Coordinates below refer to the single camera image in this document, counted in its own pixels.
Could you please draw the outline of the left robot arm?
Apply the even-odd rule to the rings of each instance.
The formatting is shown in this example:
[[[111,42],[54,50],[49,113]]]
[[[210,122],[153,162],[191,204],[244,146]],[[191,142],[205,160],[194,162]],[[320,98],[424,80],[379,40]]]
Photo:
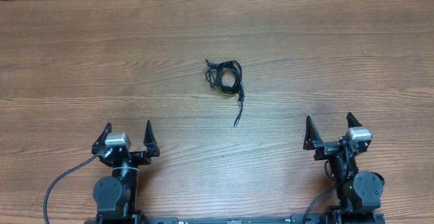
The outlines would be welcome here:
[[[144,151],[131,151],[126,132],[112,132],[107,124],[92,145],[92,154],[111,168],[111,175],[94,185],[93,198],[97,204],[95,223],[148,223],[145,214],[136,209],[139,166],[151,164],[160,156],[151,122],[146,122]]]

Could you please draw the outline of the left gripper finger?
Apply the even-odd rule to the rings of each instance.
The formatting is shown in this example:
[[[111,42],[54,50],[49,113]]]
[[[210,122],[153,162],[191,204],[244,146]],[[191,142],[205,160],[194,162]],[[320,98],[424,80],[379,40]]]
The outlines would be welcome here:
[[[104,127],[104,130],[102,131],[100,136],[96,139],[96,141],[92,145],[92,150],[91,150],[92,154],[96,155],[97,152],[99,152],[100,148],[102,146],[105,146],[105,140],[111,132],[112,132],[112,125],[110,122],[108,122]]]
[[[159,145],[154,137],[151,121],[149,119],[146,121],[143,145],[146,147],[148,157],[160,156]]]

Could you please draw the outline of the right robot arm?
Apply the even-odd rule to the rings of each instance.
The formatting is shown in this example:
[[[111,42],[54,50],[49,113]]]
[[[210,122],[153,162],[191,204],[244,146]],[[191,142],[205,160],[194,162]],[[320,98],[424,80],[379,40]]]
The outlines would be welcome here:
[[[347,113],[348,129],[338,141],[326,143],[320,137],[312,117],[306,118],[303,149],[313,150],[314,160],[324,161],[325,173],[333,186],[316,197],[305,210],[302,223],[384,223],[380,208],[385,180],[376,173],[359,171],[355,158],[366,152],[372,133],[355,116]],[[336,192],[338,204],[323,214],[311,214],[316,203]]]

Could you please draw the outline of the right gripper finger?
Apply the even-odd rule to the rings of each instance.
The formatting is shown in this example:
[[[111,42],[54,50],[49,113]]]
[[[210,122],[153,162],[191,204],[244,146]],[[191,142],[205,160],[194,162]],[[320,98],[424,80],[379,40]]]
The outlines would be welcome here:
[[[362,124],[356,119],[356,117],[351,112],[347,113],[346,119],[347,119],[348,128],[362,127]]]
[[[306,130],[304,136],[303,149],[314,150],[318,144],[322,143],[322,139],[315,127],[311,115],[306,118]]]

